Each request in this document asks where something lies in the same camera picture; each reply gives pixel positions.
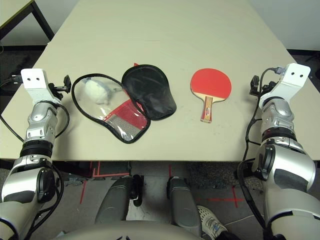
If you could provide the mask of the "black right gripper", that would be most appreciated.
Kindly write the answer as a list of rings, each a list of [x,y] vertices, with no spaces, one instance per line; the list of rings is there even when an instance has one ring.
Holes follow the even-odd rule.
[[[259,77],[254,75],[250,81],[250,94],[258,95],[259,97],[269,93],[275,87],[275,82],[270,81],[269,84],[262,85],[262,81],[259,83]]]

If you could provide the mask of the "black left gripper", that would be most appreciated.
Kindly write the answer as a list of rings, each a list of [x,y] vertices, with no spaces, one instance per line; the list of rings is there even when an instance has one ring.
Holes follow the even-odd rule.
[[[64,91],[66,93],[69,93],[71,91],[72,83],[69,75],[66,75],[64,77],[63,83],[64,83],[64,86],[55,86],[53,83],[48,84],[49,90],[51,91],[53,96],[59,99],[60,101],[63,98],[63,94],[61,92]]]

